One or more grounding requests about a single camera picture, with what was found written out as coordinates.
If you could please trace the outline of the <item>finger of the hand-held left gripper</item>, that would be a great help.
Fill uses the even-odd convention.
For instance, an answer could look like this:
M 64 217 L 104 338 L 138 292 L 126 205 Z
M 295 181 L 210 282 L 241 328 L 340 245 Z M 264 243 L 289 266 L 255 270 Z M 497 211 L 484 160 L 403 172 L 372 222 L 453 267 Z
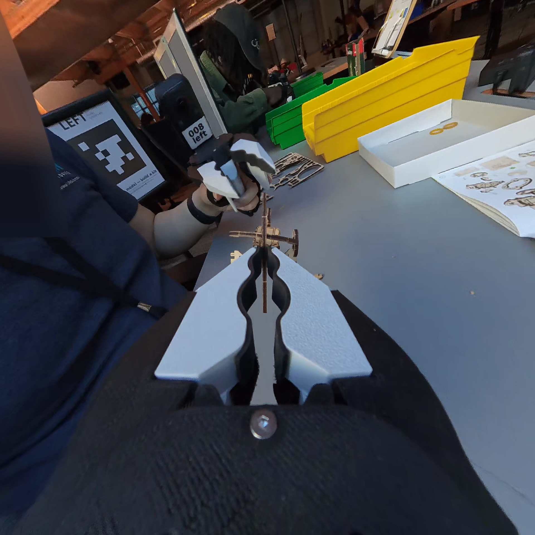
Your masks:
M 211 161 L 201 165 L 197 170 L 207 190 L 226 198 L 234 212 L 237 212 L 233 200 L 243 196 L 244 184 L 234 161 L 229 160 L 220 168 L 217 168 L 216 162 Z
M 272 158 L 257 142 L 249 139 L 226 140 L 228 158 L 226 161 L 226 177 L 234 191 L 244 191 L 244 184 L 239 177 L 239 164 L 244 163 L 251 175 L 259 183 L 261 189 L 269 189 L 270 176 L 276 173 Z

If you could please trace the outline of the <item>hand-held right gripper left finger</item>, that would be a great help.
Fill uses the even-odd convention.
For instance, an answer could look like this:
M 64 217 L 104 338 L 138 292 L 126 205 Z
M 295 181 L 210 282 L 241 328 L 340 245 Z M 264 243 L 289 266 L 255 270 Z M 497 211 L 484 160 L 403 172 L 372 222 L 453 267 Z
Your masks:
M 155 377 L 216 388 L 225 405 L 249 405 L 257 356 L 248 311 L 257 299 L 257 248 L 195 293 Z

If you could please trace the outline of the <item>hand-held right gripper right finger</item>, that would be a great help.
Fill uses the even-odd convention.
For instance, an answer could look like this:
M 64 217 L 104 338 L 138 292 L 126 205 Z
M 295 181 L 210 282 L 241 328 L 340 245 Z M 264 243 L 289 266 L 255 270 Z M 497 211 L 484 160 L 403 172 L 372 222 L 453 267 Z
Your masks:
M 277 403 L 302 404 L 317 384 L 369 377 L 372 367 L 333 293 L 271 249 L 272 301 L 279 308 L 274 340 Z

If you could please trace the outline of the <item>small wooden model assembly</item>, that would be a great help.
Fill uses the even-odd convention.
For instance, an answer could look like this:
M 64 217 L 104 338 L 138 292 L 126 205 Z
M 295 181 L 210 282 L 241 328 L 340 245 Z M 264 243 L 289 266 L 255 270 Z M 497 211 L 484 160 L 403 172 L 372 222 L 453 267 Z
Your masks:
M 271 225 L 271 208 L 267 206 L 267 194 L 261 193 L 262 204 L 262 224 L 254 232 L 230 231 L 230 237 L 246 237 L 253 239 L 253 246 L 258 247 L 262 252 L 262 304 L 263 313 L 267 313 L 267 278 L 268 278 L 268 252 L 273 247 L 280 248 L 280 243 L 291 245 L 294 257 L 298 255 L 299 235 L 298 230 L 294 230 L 291 237 L 284 237 L 280 231 Z

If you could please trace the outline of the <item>person's left forearm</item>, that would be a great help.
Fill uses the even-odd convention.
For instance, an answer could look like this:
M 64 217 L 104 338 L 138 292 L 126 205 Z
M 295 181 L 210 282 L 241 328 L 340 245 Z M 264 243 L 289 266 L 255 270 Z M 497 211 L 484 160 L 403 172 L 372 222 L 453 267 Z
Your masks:
M 129 226 L 144 239 L 156 257 L 168 259 L 189 251 L 211 226 L 199 223 L 186 203 L 158 214 L 140 204 L 137 206 Z

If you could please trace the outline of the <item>laser-cut wooden parts sheet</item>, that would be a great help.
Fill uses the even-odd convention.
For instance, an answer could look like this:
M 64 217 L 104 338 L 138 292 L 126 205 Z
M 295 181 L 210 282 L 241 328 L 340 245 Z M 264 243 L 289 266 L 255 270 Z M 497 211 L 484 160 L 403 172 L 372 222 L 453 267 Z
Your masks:
M 324 165 L 296 152 L 278 159 L 275 166 L 277 172 L 271 176 L 270 184 L 273 190 L 282 186 L 294 188 L 324 169 Z

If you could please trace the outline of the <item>person's left hand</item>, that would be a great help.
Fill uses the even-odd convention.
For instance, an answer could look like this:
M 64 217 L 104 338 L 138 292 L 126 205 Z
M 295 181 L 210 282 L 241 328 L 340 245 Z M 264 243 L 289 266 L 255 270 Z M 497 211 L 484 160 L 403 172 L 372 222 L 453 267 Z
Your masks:
M 244 194 L 234 199 L 234 205 L 238 211 L 249 212 L 255 211 L 259 204 L 259 187 L 258 183 L 251 178 L 242 168 L 238 167 L 238 176 L 241 179 L 245 191 Z M 221 200 L 227 201 L 226 197 L 208 190 L 205 184 L 201 184 L 199 188 L 193 192 L 192 200 L 195 207 L 207 216 L 219 216 L 223 212 L 232 211 L 230 204 L 219 205 Z

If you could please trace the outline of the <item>black wrist band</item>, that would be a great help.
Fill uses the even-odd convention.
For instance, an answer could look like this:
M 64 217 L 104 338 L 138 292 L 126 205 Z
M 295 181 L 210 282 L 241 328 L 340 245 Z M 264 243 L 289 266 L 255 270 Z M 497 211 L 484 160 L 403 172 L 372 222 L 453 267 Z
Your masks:
M 215 223 L 218 225 L 222 219 L 222 213 L 217 216 L 209 216 L 199 210 L 193 202 L 193 197 L 188 198 L 186 204 L 190 214 L 201 224 L 210 226 Z

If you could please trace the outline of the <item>white partition panel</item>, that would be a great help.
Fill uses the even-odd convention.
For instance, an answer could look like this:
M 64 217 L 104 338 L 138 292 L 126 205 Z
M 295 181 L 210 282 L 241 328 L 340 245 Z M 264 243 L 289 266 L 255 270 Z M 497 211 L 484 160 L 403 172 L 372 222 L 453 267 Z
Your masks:
M 216 137 L 226 134 L 226 124 L 176 9 L 171 12 L 153 58 L 164 79 L 180 74 L 188 80 L 212 133 Z

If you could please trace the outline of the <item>person in blue shirt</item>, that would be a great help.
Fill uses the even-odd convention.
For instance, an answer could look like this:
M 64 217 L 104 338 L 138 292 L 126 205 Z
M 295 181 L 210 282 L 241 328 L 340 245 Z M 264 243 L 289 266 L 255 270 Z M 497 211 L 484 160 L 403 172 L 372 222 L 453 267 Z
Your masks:
M 130 226 L 139 203 L 44 130 L 59 237 L 1 237 L 1 534 L 49 482 L 90 398 L 186 290 Z

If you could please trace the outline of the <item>yellow plastic bin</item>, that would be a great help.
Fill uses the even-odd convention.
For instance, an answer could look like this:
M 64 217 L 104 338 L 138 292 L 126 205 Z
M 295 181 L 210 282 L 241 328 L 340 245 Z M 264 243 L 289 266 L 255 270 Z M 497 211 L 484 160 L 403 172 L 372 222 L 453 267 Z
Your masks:
M 461 99 L 479 36 L 431 44 L 395 58 L 302 106 L 303 131 L 329 163 L 358 139 L 449 99 Z

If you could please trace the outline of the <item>green box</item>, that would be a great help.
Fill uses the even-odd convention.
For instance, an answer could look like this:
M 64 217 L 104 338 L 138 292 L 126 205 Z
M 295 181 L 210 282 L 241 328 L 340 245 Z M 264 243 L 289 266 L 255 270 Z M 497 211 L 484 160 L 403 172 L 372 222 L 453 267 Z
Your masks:
M 346 43 L 346 58 L 348 75 L 350 77 L 359 77 L 365 73 L 365 51 L 363 38 Z

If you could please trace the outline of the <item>white cardboard box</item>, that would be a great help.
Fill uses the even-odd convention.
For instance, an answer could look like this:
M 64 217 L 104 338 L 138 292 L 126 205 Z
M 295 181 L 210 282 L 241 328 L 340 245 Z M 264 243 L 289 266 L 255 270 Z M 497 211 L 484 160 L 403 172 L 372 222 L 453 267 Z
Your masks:
M 439 135 L 430 131 L 458 122 Z M 358 151 L 392 187 L 534 140 L 534 110 L 449 99 L 358 138 Z

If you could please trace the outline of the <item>wooden clipboard with papers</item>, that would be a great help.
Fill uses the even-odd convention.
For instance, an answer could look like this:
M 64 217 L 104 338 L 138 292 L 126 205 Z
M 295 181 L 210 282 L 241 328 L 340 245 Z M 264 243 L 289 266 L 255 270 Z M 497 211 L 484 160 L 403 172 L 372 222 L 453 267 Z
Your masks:
M 417 1 L 392 1 L 381 26 L 372 54 L 388 59 L 397 50 Z

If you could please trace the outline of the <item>white instruction booklet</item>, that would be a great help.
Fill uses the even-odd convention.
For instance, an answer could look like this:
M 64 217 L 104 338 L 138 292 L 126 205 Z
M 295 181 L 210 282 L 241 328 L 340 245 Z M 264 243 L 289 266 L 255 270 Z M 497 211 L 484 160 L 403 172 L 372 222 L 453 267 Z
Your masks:
M 518 237 L 534 238 L 534 141 L 433 176 Z

